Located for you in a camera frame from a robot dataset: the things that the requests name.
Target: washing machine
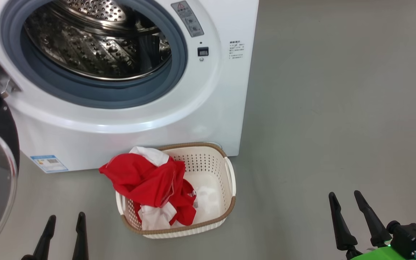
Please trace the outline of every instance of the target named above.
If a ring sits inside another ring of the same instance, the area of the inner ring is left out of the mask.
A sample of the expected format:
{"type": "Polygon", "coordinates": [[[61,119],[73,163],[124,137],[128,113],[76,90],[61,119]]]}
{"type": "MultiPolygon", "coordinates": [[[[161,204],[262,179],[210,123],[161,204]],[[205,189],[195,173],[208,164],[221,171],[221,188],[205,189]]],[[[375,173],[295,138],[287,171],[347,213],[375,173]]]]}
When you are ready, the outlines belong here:
{"type": "Polygon", "coordinates": [[[46,173],[99,168],[137,145],[237,155],[257,7],[0,0],[0,113],[46,173]]]}

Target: clothing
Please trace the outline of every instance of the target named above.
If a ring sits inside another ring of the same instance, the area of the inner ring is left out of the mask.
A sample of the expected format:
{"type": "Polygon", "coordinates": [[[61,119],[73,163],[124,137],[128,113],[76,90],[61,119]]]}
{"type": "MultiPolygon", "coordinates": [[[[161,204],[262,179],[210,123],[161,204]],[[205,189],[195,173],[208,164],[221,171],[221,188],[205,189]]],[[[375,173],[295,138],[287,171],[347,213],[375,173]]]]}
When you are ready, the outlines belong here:
{"type": "Polygon", "coordinates": [[[196,194],[183,179],[185,163],[153,148],[134,147],[130,152],[115,156],[99,172],[112,181],[118,193],[134,202],[142,229],[167,229],[175,221],[191,225],[196,194]]]}

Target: floor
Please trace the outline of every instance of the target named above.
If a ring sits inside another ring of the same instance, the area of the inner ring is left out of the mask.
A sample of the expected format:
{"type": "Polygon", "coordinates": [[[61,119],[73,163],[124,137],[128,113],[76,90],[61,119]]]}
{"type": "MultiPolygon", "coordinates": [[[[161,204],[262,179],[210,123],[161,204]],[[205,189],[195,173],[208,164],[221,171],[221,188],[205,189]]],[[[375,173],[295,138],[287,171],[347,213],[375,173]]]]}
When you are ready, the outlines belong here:
{"type": "Polygon", "coordinates": [[[360,190],[387,224],[416,222],[416,1],[261,0],[237,204],[218,229],[149,240],[125,229],[97,171],[41,174],[22,158],[0,259],[20,259],[57,215],[50,259],[69,259],[78,212],[91,260],[344,259],[328,193],[357,248],[370,234],[360,190]]]}

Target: laundry basket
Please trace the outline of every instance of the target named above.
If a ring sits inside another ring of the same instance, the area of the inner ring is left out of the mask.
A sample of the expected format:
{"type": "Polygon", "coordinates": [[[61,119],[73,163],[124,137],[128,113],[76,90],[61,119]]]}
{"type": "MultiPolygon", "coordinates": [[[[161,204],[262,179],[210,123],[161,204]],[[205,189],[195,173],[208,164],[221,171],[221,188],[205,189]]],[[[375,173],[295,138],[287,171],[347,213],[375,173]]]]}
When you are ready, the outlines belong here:
{"type": "Polygon", "coordinates": [[[184,179],[190,182],[197,198],[194,222],[190,226],[160,230],[142,230],[133,202],[116,193],[123,223],[147,238],[172,238],[215,229],[226,220],[235,205],[235,175],[224,151],[211,143],[184,143],[159,148],[175,161],[185,162],[184,179]]]}

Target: sticker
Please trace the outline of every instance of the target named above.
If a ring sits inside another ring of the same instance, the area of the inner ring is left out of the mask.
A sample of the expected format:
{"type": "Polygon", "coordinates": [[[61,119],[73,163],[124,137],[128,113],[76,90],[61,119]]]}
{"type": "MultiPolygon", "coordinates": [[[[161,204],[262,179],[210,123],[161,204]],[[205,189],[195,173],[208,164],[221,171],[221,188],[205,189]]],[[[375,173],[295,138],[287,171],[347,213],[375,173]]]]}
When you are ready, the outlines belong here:
{"type": "Polygon", "coordinates": [[[245,51],[245,43],[242,41],[230,41],[229,42],[229,59],[240,59],[243,58],[245,51]]]}
{"type": "Polygon", "coordinates": [[[194,12],[192,12],[192,8],[190,8],[186,1],[173,3],[171,4],[171,7],[173,7],[176,13],[178,13],[179,18],[185,24],[185,27],[187,28],[191,37],[201,36],[205,34],[203,32],[202,26],[198,22],[197,17],[195,16],[194,12]]]}
{"type": "Polygon", "coordinates": [[[66,172],[68,169],[54,155],[30,156],[45,173],[66,172]]]}

